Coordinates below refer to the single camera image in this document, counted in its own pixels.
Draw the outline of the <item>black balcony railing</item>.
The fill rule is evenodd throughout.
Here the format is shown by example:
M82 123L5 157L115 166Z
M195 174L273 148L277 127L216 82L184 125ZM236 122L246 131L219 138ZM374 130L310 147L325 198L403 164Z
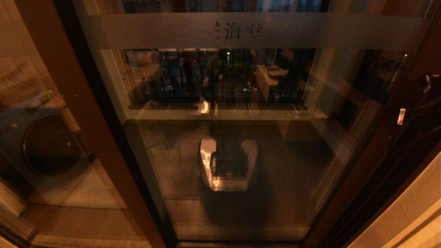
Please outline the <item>black balcony railing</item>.
M301 104L315 49L122 49L131 105Z

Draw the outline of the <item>brown framed sliding glass door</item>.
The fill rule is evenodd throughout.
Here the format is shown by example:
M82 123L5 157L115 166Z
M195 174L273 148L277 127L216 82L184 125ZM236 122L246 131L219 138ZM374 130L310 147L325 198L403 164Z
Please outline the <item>brown framed sliding glass door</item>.
M332 243L441 139L441 0L71 0L167 242ZM301 104L131 105L122 49L315 49Z

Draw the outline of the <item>brown framed fixed glass panel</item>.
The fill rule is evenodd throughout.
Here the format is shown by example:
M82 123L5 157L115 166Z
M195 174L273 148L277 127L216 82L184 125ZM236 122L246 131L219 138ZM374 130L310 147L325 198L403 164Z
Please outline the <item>brown framed fixed glass panel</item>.
M61 204L19 200L0 186L0 248L170 248L161 234L134 160L115 140L122 129L108 122L97 102L107 97L75 54L64 21L79 26L71 0L0 0L0 104L16 106L45 94L90 153L90 166Z

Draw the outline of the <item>dark brown door jamb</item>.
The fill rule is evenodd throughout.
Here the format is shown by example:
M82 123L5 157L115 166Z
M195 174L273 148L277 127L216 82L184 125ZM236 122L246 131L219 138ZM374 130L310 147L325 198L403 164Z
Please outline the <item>dark brown door jamb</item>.
M332 243L328 245L321 245L320 248L346 248L353 243L357 238L359 238L366 230L372 226L380 217L384 215L386 210L391 208L392 204L394 204L398 199L404 195L405 190L407 190L412 183L414 183L417 178L426 170L429 164L433 159L439 154L441 151L441 140L439 140L438 144L429 152L427 157L416 166L415 170L404 180L403 183L399 185L397 190L395 190L391 196L388 196L385 200L380 200L380 208L373 212L373 210L369 210L370 218L365 221L352 221L351 224L357 224L358 226L346 227L341 233L340 236L335 236L335 239Z

